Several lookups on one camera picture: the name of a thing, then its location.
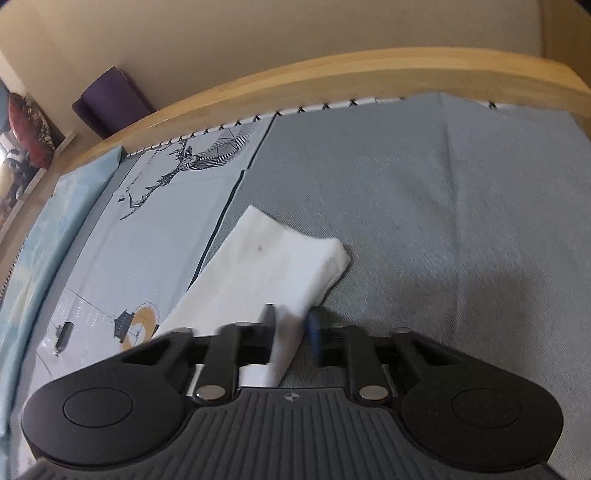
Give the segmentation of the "white t-shirt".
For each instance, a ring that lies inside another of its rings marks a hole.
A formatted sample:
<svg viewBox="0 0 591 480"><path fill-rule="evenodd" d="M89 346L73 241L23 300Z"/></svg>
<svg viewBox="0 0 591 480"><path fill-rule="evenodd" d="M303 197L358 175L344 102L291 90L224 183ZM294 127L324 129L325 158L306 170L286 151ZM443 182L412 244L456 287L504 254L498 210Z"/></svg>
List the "white t-shirt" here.
<svg viewBox="0 0 591 480"><path fill-rule="evenodd" d="M204 336L232 323L256 323L276 308L270 363L246 366L239 384L280 384L304 335L304 317L322 303L349 266L336 238L317 239L250 205L156 334L190 328Z"/></svg>

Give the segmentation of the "light blue patterned quilt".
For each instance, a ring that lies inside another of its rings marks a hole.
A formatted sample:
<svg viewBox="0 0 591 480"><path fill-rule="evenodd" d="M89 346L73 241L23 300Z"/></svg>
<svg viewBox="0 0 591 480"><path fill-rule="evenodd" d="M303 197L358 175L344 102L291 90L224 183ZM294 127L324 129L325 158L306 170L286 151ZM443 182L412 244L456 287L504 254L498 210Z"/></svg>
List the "light blue patterned quilt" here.
<svg viewBox="0 0 591 480"><path fill-rule="evenodd" d="M45 292L121 155L116 147L63 175L24 241L1 307L2 439L9 437L21 362Z"/></svg>

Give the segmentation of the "grey patterned bed sheet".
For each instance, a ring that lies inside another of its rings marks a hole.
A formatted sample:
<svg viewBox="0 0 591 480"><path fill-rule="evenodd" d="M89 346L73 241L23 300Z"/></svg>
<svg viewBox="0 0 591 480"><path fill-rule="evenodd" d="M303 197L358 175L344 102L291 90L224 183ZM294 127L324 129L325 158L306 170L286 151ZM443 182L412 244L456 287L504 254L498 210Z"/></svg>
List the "grey patterned bed sheet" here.
<svg viewBox="0 0 591 480"><path fill-rule="evenodd" d="M113 466L35 457L21 426L29 398L159 337L250 205L342 242L349 266L315 306L339 323L412 330L551 393L564 426L549 460L460 468L429 456L388 410L349 399L344 370L315 365L308 314L278 386L238 377L235 399L194 409L153 454ZM1 475L588 478L589 139L563 112L426 94L277 112L122 153L37 312Z"/></svg>

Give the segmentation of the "dark red cushion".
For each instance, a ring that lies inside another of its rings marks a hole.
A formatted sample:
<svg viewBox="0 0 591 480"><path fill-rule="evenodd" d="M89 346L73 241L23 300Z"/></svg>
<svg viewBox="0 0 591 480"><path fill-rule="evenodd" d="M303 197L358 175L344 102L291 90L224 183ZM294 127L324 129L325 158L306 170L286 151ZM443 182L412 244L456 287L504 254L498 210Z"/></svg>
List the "dark red cushion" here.
<svg viewBox="0 0 591 480"><path fill-rule="evenodd" d="M11 130L28 153L30 163L36 168L48 169L55 146L49 124L38 105L33 100L11 93L8 116Z"/></svg>

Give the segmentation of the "purple box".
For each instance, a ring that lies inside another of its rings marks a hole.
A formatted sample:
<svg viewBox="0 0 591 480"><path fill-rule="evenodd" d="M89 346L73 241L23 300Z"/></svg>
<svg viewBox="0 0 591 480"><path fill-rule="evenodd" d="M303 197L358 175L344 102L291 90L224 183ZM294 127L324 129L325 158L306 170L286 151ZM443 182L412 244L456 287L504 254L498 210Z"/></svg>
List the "purple box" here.
<svg viewBox="0 0 591 480"><path fill-rule="evenodd" d="M101 139L114 135L154 112L153 106L137 85L115 66L90 84L71 108Z"/></svg>

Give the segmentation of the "wooden bed frame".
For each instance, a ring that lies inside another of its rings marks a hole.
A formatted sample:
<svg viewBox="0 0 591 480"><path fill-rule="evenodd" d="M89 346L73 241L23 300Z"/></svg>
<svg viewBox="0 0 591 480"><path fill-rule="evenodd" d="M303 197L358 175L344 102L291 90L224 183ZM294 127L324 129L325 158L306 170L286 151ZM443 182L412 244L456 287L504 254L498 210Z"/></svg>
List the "wooden bed frame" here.
<svg viewBox="0 0 591 480"><path fill-rule="evenodd" d="M412 47L325 56L252 74L173 103L83 149L56 158L14 219L1 230L1 260L11 261L61 174L116 147L134 152L186 133L277 110L365 98L445 92L496 104L554 109L590 130L590 88L553 60L491 49Z"/></svg>

